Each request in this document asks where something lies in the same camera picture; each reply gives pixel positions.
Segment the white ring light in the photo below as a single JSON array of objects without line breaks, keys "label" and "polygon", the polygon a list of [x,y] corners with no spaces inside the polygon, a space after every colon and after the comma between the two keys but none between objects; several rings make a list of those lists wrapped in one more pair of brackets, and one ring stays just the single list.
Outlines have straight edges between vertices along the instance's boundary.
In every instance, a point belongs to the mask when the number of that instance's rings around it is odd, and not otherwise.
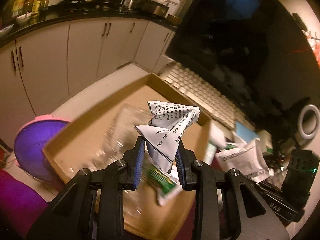
[{"label": "white ring light", "polygon": [[[302,127],[302,122],[303,122],[303,118],[306,114],[307,111],[313,111],[316,115],[316,128],[313,130],[312,133],[307,134],[304,132],[303,127]],[[319,121],[320,121],[320,112],[319,109],[315,106],[315,105],[306,105],[300,112],[299,117],[298,117],[298,131],[301,135],[302,138],[304,138],[305,140],[311,140],[313,139],[318,130],[319,130]]]}]

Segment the crumpled paper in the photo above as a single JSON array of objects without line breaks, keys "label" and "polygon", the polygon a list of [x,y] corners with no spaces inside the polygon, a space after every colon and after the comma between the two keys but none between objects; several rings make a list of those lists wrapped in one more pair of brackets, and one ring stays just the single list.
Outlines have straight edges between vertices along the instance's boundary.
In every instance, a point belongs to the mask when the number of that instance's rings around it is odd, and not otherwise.
[{"label": "crumpled paper", "polygon": [[135,126],[146,140],[149,155],[163,170],[168,171],[185,130],[198,121],[197,106],[184,106],[160,101],[148,101],[153,118],[148,125]]}]

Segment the white packet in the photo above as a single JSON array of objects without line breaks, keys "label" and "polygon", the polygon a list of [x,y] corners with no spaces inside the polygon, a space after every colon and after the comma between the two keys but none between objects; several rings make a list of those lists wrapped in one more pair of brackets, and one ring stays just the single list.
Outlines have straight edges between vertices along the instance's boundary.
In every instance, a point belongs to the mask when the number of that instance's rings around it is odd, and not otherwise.
[{"label": "white packet", "polygon": [[168,171],[176,155],[185,130],[198,121],[198,106],[184,106],[160,101],[148,101],[153,118],[148,125],[135,126],[145,139],[148,152],[154,162]]},{"label": "white packet", "polygon": [[257,183],[269,177],[269,169],[263,159],[258,138],[243,147],[221,151],[215,156],[223,171],[238,169],[244,176]]}]

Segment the keyboard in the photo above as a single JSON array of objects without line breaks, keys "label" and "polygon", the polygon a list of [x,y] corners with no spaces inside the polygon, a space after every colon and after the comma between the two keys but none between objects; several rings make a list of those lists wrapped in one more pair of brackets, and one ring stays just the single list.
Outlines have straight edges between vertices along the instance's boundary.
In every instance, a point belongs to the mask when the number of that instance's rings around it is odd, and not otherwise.
[{"label": "keyboard", "polygon": [[196,73],[184,68],[180,63],[169,63],[160,78],[172,88],[190,98],[199,106],[206,109],[210,116],[223,124],[229,130],[235,129],[238,121],[251,130],[254,124],[234,103],[222,95],[214,86],[204,81]]}]

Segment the sauce bottle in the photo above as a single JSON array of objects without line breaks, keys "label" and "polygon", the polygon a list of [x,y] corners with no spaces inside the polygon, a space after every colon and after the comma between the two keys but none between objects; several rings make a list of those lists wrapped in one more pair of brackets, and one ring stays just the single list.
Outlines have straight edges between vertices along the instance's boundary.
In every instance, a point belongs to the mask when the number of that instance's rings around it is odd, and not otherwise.
[{"label": "sauce bottle", "polygon": [[31,12],[34,0],[25,0],[23,5],[23,13]]},{"label": "sauce bottle", "polygon": [[48,9],[49,0],[41,0],[40,10],[46,11]]},{"label": "sauce bottle", "polygon": [[33,0],[32,4],[32,17],[36,17],[39,15],[41,0]]},{"label": "sauce bottle", "polygon": [[14,0],[12,6],[12,18],[16,18],[22,14],[24,1],[25,0]]}]

